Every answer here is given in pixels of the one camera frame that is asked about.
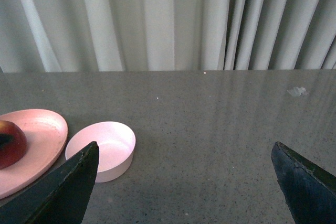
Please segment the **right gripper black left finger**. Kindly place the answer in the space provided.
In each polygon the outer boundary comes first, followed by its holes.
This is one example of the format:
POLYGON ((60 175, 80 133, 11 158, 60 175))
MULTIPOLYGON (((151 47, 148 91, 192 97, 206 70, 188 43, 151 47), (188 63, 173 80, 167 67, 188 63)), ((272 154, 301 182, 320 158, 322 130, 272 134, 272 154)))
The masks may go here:
POLYGON ((99 147, 91 142, 1 207, 1 223, 81 223, 95 184, 99 147))

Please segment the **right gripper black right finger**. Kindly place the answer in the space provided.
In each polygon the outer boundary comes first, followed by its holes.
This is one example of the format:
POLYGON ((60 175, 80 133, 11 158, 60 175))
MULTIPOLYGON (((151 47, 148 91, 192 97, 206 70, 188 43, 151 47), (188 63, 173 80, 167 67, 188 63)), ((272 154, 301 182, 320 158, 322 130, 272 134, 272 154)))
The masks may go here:
POLYGON ((335 223, 334 175, 281 142, 271 160, 295 223, 335 223))

